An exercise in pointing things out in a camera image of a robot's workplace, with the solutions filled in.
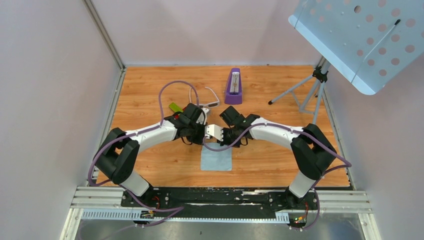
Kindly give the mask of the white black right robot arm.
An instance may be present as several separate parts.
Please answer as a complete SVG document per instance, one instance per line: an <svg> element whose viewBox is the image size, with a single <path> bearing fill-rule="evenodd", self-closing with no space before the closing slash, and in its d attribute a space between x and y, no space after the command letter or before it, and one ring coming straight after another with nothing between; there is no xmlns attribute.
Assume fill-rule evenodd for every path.
<svg viewBox="0 0 424 240"><path fill-rule="evenodd" d="M219 116L227 125L218 139L222 146L240 147L241 140L247 139L270 142L292 151L298 173L285 191L286 204L292 209L305 203L305 195L336 159L335 148L315 124L287 126L256 114L243 116L233 106Z"/></svg>

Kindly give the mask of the light blue cleaning cloth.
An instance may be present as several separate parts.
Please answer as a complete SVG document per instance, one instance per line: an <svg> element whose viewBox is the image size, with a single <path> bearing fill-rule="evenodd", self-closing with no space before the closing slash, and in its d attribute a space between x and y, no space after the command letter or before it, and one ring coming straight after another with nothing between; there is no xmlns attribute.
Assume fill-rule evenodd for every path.
<svg viewBox="0 0 424 240"><path fill-rule="evenodd" d="M220 151L212 151L207 147L202 146L200 169L202 171L231 171L233 168L232 148L225 149L226 146L220 146L220 144L216 142L210 142L206 145L212 149Z"/></svg>

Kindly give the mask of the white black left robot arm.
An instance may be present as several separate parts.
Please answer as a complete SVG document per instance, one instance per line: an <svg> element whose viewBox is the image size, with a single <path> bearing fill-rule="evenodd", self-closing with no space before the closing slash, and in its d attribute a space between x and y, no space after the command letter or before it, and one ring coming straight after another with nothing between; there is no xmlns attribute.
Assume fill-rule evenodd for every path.
<svg viewBox="0 0 424 240"><path fill-rule="evenodd" d="M139 153L158 144L182 139L186 144L201 145L205 135L206 107L188 104L182 112L174 113L148 127L123 131L112 129L94 157L94 165L115 185L134 194L140 206L153 201L151 184L135 170Z"/></svg>

